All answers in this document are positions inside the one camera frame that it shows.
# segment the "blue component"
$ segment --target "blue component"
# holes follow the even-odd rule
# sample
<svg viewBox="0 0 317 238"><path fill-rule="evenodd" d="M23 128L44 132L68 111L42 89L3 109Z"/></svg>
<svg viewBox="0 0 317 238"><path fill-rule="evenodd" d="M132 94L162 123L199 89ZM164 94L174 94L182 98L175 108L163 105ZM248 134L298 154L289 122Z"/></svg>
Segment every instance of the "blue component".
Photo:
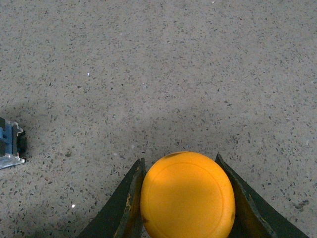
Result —
<svg viewBox="0 0 317 238"><path fill-rule="evenodd" d="M14 154L13 152L13 126L5 124L5 130L0 127L0 140L5 143L5 152L8 154Z"/></svg>
<svg viewBox="0 0 317 238"><path fill-rule="evenodd" d="M26 141L22 144L22 139L18 139L23 134L18 123L0 118L0 169L25 162L25 159L19 157L20 149L25 151L26 148Z"/></svg>

